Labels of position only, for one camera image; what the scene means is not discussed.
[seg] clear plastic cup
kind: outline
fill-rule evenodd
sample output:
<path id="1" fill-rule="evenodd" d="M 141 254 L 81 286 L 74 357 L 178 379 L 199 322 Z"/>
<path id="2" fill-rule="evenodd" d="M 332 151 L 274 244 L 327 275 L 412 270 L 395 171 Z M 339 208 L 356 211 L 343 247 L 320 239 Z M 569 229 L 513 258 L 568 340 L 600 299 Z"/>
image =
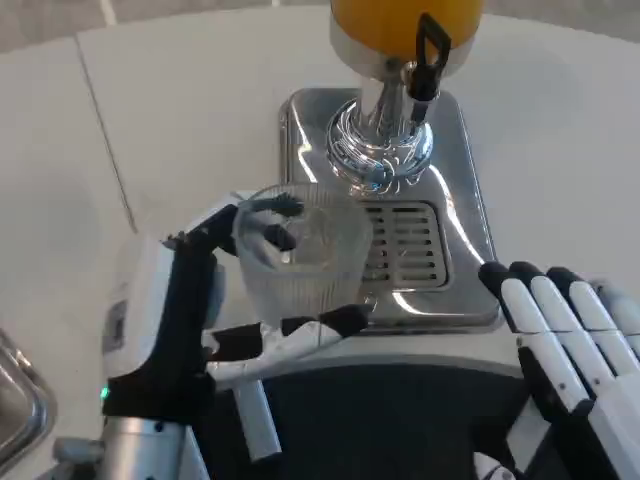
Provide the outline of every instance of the clear plastic cup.
<path id="1" fill-rule="evenodd" d="M 288 204 L 301 202 L 299 215 L 265 208 L 283 207 L 282 194 Z M 233 236 L 247 292 L 265 324 L 279 328 L 283 318 L 317 317 L 357 301 L 372 226 L 352 198 L 315 183 L 269 187 L 240 204 Z"/>

